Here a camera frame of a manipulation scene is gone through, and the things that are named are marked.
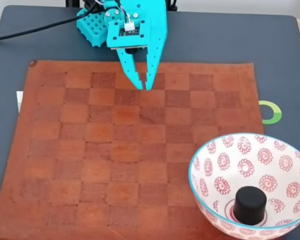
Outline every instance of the chessboard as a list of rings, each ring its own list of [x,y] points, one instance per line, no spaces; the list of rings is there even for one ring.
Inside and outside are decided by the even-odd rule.
[[[188,168],[237,132],[263,133],[253,64],[161,63],[139,91],[118,62],[34,61],[0,240],[230,240],[197,207]]]

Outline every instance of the green ring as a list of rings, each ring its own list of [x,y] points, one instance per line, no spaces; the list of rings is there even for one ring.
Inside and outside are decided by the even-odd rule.
[[[273,117],[271,119],[262,119],[262,123],[265,125],[276,124],[282,118],[282,112],[278,105],[271,101],[259,101],[260,106],[268,106],[273,111]]]

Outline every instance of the white bowl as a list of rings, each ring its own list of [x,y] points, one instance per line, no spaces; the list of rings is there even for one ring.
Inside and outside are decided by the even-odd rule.
[[[189,182],[204,216],[219,230],[244,240],[269,240],[300,224],[300,152],[270,136],[237,133],[203,145],[189,166]],[[245,225],[233,214],[244,186],[266,194],[265,217]]]

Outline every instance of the black cable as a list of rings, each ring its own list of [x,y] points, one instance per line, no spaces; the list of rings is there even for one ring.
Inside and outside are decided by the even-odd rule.
[[[14,34],[11,34],[11,35],[6,35],[6,36],[0,36],[0,41],[1,40],[5,40],[5,39],[12,39],[12,38],[23,36],[23,35],[27,35],[27,34],[36,33],[36,32],[39,32],[39,31],[42,31],[42,30],[46,30],[46,29],[50,29],[50,28],[53,28],[53,27],[56,27],[56,26],[59,26],[59,25],[68,24],[68,23],[77,21],[79,19],[82,19],[82,18],[88,16],[90,13],[92,13],[93,10],[94,10],[94,8],[97,5],[98,4],[95,2],[89,8],[88,11],[86,11],[84,14],[81,14],[81,15],[76,16],[76,17],[72,17],[72,18],[69,18],[69,19],[66,19],[66,20],[63,20],[63,21],[58,21],[58,22],[55,22],[55,23],[52,23],[52,24],[49,24],[49,25],[46,25],[46,26],[38,27],[38,28],[35,28],[35,29],[31,29],[31,30],[22,31],[22,32],[19,32],[19,33],[14,33]]]

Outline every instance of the table surface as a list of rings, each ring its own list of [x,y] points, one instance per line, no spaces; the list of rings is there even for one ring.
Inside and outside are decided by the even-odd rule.
[[[75,8],[8,6],[0,36],[73,17]],[[22,91],[32,60],[118,61],[105,45],[92,48],[75,23],[0,42],[0,188],[18,119],[16,91]],[[146,60],[145,51],[135,55]],[[300,150],[300,32],[291,16],[168,13],[163,62],[254,63],[259,99],[277,104],[280,122],[267,135]],[[262,107],[264,119],[272,111]],[[284,237],[300,240],[300,226]]]

